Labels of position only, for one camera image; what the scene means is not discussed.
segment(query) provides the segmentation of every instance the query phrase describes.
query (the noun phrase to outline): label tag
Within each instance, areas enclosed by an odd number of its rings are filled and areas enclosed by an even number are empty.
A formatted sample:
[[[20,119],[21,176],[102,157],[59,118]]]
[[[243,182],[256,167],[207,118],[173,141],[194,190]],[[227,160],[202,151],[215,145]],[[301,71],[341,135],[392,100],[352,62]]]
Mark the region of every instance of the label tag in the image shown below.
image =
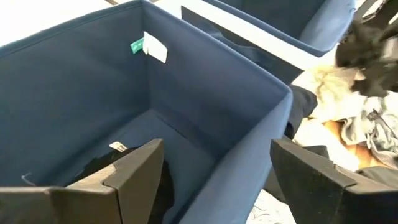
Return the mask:
[[[130,44],[132,53],[133,54],[137,53],[137,51],[142,49],[143,45],[144,45],[144,38],[141,38],[141,39],[135,41],[134,43]]]
[[[149,54],[160,60],[163,63],[166,63],[167,59],[167,48],[164,46],[156,37],[148,34],[144,31],[144,45],[142,50],[145,54]]]
[[[119,152],[123,152],[125,150],[127,150],[127,147],[124,146],[123,144],[121,144],[120,142],[114,142],[112,144],[109,145],[112,149],[115,149]]]

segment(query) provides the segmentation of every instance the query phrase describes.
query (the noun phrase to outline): blue fabric bin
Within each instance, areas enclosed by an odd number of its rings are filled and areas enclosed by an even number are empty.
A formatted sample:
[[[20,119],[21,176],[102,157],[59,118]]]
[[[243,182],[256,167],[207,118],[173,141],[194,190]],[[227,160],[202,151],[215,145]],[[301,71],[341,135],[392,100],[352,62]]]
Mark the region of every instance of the blue fabric bin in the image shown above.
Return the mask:
[[[130,44],[144,31],[165,63]],[[292,103],[288,86],[189,23],[131,1],[0,48],[1,187],[65,186],[122,142],[162,138],[164,223],[245,223]]]
[[[314,57],[329,52],[342,38],[353,20],[355,0],[205,0],[211,5],[255,25]],[[202,30],[222,34],[234,49],[271,72],[284,83],[291,83],[302,68],[293,66],[259,47],[239,34],[216,24],[206,24],[202,15],[183,8],[182,17]]]

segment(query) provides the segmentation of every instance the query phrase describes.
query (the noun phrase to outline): gray clothing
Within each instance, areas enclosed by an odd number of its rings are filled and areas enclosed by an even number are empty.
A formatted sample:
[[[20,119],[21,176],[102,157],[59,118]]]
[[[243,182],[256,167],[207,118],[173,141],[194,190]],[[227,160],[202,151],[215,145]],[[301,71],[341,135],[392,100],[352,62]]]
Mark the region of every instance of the gray clothing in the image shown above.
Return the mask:
[[[342,121],[341,137],[347,145],[367,146],[374,157],[398,169],[398,93],[368,98],[359,116]]]

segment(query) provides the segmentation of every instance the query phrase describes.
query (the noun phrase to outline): green tag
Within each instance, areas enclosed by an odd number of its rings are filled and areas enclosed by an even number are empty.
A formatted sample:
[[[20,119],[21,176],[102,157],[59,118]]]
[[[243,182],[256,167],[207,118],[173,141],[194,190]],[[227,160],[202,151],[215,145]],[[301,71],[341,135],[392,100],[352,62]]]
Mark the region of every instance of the green tag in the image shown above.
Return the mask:
[[[141,50],[143,44],[144,44],[144,38],[141,38],[141,39],[135,41],[134,43],[130,44],[132,53],[135,54],[135,53],[137,53],[137,51]]]

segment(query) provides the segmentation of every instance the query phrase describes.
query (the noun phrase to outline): white surface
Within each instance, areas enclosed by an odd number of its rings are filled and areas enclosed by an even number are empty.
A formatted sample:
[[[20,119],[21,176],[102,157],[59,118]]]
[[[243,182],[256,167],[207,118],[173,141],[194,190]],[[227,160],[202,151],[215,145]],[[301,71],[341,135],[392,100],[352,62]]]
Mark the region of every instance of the white surface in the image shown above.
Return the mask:
[[[110,6],[105,0],[0,0],[0,46]]]
[[[261,190],[246,224],[295,224],[295,220],[288,205]]]
[[[321,121],[304,119],[294,136],[294,142],[300,146],[326,146],[329,159],[336,165],[355,172],[359,167],[359,160],[337,140]]]
[[[317,96],[318,105],[310,115],[321,122],[338,121],[360,114],[364,96],[350,90],[354,79],[361,79],[355,69],[339,69],[332,65],[318,66],[303,72],[293,85],[311,91]]]

